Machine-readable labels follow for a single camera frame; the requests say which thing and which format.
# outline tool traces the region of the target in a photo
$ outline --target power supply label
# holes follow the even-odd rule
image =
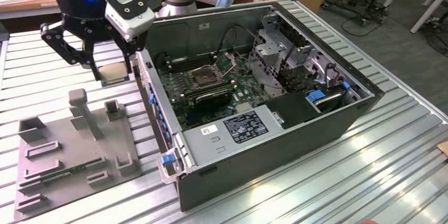
[[[270,132],[255,111],[226,120],[224,125],[238,144]]]

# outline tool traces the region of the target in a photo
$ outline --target aluminum extrusion table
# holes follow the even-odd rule
[[[18,120],[70,116],[67,92],[84,88],[91,110],[126,104],[144,175],[26,223],[379,223],[448,221],[448,163],[436,148],[447,116],[299,3],[280,4],[387,92],[343,137],[190,212],[160,180],[159,152],[134,79],[108,88],[70,66],[39,39],[14,34],[0,57],[0,223],[14,223]],[[67,37],[79,47],[79,39]],[[122,59],[115,44],[96,47],[99,65]]]

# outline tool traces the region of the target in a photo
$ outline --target circuit board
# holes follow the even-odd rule
[[[206,112],[203,111],[200,113],[191,111],[191,104],[186,98],[188,97],[186,94],[199,88],[199,85],[192,78],[192,70],[180,73],[170,73],[168,68],[162,68],[158,70],[162,84],[171,100],[178,120],[184,130],[192,129],[208,122],[234,115],[238,113],[235,107],[240,104],[250,103],[252,107],[256,107],[259,103],[270,99],[268,93],[264,91],[259,81],[250,73],[246,61],[246,58],[238,55],[235,57],[236,66],[227,73],[227,75],[224,75],[224,73],[232,68],[232,62],[227,57],[223,56],[219,57],[215,65],[198,69],[203,71],[204,68],[208,68],[208,72],[216,71],[224,75],[220,76],[216,80],[214,79],[216,83],[222,83],[222,86],[219,88],[204,91],[203,94],[218,90],[232,91],[232,98],[228,105],[208,109]],[[207,85],[207,80],[210,77],[206,76],[203,78],[204,79],[200,79],[200,81],[203,81],[199,84]]]

